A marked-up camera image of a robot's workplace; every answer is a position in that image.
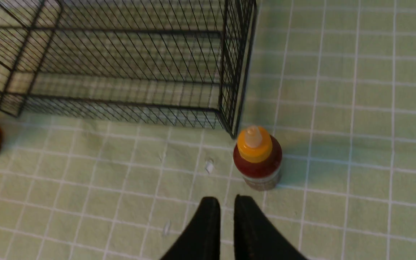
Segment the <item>green tiled floor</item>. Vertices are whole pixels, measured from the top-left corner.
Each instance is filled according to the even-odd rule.
[[[277,189],[246,187],[222,131],[0,115],[0,260],[157,259],[203,196],[233,260],[236,194],[310,259],[416,260],[416,0],[259,8],[243,124],[280,141]]]

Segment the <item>orange bottle cap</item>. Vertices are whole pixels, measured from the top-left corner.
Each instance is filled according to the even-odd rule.
[[[272,140],[264,127],[252,125],[238,135],[237,148],[246,161],[260,163],[271,154]]]

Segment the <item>red bottle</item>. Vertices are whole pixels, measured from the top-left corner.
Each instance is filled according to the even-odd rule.
[[[233,157],[235,166],[252,189],[267,191],[279,183],[282,148],[263,127],[253,125],[241,131]]]

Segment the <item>wire cage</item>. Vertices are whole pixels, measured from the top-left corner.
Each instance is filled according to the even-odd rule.
[[[0,0],[0,111],[234,138],[255,0]]]

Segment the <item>bottle label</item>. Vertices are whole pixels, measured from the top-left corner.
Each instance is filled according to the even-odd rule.
[[[256,191],[267,191],[273,189],[279,183],[281,174],[280,168],[275,170],[270,176],[261,179],[255,179],[243,176],[245,183]]]

